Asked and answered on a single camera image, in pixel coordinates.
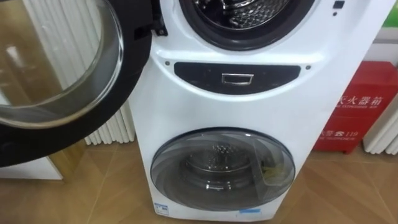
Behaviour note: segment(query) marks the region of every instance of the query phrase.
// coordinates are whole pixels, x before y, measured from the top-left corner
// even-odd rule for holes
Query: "round glass window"
[[[292,156],[269,136],[242,129],[188,133],[162,146],[151,177],[167,198],[200,210],[257,207],[292,184]]]
[[[123,40],[106,0],[0,1],[0,123],[60,126],[119,75]]]

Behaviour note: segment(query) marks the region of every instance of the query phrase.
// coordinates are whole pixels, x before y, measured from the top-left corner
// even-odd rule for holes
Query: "tiled floor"
[[[69,184],[0,180],[0,223],[206,223],[156,215],[136,143],[92,147]],[[398,223],[398,156],[313,152],[264,224]]]

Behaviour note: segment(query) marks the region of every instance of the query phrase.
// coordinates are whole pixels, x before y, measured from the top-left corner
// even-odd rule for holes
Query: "red fire extinguisher box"
[[[351,153],[397,92],[395,66],[362,62],[313,149]]]

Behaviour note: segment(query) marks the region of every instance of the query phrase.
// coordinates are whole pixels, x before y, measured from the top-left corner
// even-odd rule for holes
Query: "washing machine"
[[[393,3],[160,1],[129,101],[154,211],[272,219]]]
[[[393,3],[0,1],[0,167],[83,139],[132,93],[156,213],[271,219]]]

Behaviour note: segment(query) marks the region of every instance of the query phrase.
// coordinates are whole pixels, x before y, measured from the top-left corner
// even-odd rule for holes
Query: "stainless steel drum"
[[[271,21],[290,0],[195,0],[201,16],[218,27],[247,30]]]

